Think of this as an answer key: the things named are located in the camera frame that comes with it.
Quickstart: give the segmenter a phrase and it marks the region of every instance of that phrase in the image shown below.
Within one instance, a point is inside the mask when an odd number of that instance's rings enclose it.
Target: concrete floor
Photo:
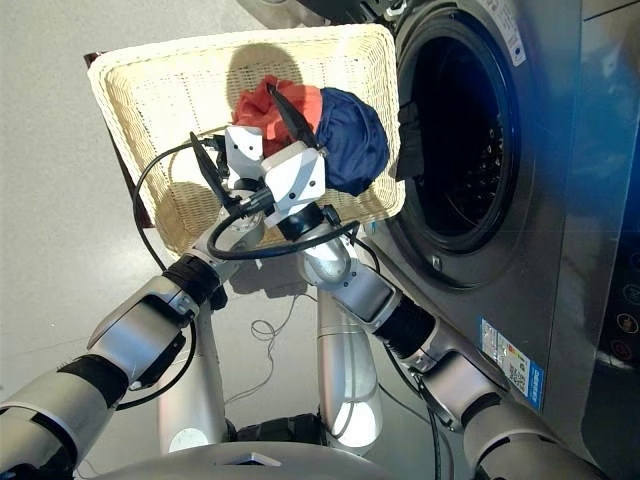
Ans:
[[[232,0],[0,0],[0,399],[81,354],[96,323],[158,273],[136,234],[82,56],[258,28]],[[249,324],[278,325],[292,301],[283,293],[300,288],[278,275],[269,283],[282,288],[228,288],[229,306],[214,317],[225,396],[264,378],[265,344]],[[374,349],[387,388],[423,411]],[[230,405],[229,418],[243,426],[316,411],[315,356],[315,305],[301,298],[278,338],[271,382]],[[428,477],[428,428],[384,402],[384,433],[369,458],[399,478]],[[100,473],[145,460],[158,455],[156,436],[155,403],[117,413],[87,458]],[[79,470],[95,474],[86,463]]]

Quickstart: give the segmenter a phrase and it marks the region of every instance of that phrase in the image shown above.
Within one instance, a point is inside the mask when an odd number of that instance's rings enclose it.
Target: label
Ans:
[[[498,26],[502,39],[509,49],[513,66],[522,65],[527,59],[527,54],[524,51],[516,17],[509,3],[506,0],[479,0],[479,2]]]
[[[542,406],[544,370],[516,348],[484,317],[480,317],[482,350],[537,410]]]

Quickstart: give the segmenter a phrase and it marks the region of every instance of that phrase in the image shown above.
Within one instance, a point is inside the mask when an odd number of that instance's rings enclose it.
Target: red cloth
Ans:
[[[304,115],[314,133],[322,115],[322,94],[316,87],[296,85],[289,80],[278,80],[273,75],[266,75],[254,92],[242,92],[233,112],[233,124],[262,129],[265,157],[273,155],[291,142],[287,127],[267,92],[267,83],[277,86],[278,91]]]

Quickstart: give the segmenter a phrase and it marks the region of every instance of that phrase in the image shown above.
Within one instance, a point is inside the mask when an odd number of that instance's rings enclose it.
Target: blue cloth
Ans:
[[[387,164],[387,135],[376,111],[354,94],[336,88],[323,88],[321,94],[316,138],[329,152],[327,187],[359,195]]]

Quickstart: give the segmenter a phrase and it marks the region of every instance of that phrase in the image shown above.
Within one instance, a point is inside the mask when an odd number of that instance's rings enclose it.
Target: laundry basket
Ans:
[[[237,32],[112,51],[99,56],[89,79],[131,178],[156,155],[231,122],[243,90],[266,74],[356,94],[378,112],[390,158],[361,195],[328,190],[318,202],[336,207],[343,222],[395,215],[404,184],[394,179],[400,146],[393,38],[378,25]],[[193,152],[167,157],[141,192],[167,249],[179,255],[218,218],[220,204]],[[262,245],[283,241],[277,229]]]

